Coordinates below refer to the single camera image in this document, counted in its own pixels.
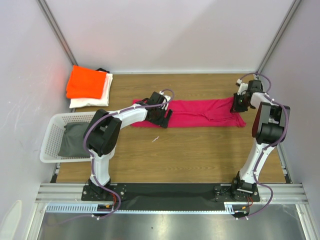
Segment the pink t shirt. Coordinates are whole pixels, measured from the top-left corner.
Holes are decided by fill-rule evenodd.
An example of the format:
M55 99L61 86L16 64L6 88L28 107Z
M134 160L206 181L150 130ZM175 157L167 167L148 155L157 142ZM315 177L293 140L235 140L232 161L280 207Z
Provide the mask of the pink t shirt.
M194 127L240 127L246 122L239 113L231 113L233 98L209 100L173 100L169 109L173 111L169 128Z

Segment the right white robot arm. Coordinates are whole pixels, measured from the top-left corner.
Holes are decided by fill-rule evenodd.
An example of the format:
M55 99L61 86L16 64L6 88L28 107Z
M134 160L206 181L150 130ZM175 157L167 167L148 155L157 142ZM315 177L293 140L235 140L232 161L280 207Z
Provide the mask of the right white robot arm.
M251 136L253 145L248 158L233 178L230 195L236 201L245 201L257 191L261 170L275 147L286 137L290 107L276 103L267 92L263 91L260 80L241 79L236 81L239 87L233 95L231 113L243 113L249 108L256 109Z

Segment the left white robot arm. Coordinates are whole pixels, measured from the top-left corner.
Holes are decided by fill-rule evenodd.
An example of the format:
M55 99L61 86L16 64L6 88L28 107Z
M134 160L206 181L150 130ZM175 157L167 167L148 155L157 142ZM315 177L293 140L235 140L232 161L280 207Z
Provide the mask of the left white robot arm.
M115 155L120 130L147 121L166 129L173 111L169 103L174 99L165 94L165 90L153 92L151 97L137 101L133 105L115 111L99 109L95 112L83 135L83 148L89 154L91 174L87 185L83 187L81 199L106 200L110 194L117 193L110 189L110 160Z

